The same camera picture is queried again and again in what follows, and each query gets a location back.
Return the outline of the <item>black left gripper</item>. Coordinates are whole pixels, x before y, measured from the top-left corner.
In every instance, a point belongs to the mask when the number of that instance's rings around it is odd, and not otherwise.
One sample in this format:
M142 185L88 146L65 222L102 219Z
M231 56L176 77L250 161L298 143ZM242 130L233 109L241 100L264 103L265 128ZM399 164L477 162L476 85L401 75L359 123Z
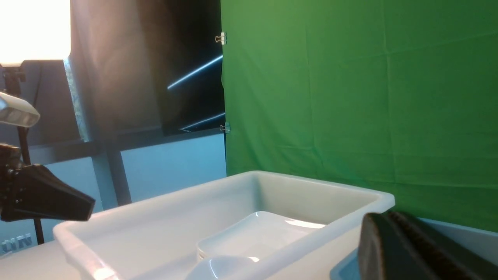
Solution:
M43 165L23 166L19 147L0 144L1 220L88 221L96 200Z

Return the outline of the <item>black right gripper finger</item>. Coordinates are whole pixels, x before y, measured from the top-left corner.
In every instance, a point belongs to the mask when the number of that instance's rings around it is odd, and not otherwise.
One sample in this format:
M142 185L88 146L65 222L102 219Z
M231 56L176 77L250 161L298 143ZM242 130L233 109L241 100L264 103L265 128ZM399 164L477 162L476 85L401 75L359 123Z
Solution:
M498 268L406 212L363 216L362 280L496 280Z

